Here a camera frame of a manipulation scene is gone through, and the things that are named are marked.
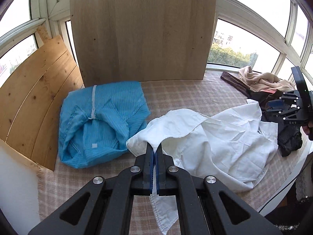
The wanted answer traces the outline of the right hand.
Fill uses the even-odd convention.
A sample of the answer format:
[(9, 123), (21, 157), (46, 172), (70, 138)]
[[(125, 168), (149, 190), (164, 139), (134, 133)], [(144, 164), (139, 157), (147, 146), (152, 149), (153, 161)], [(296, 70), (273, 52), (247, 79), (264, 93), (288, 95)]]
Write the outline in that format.
[(310, 121), (308, 125), (302, 126), (304, 133), (308, 136), (310, 141), (313, 141), (312, 129), (313, 129), (313, 122)]

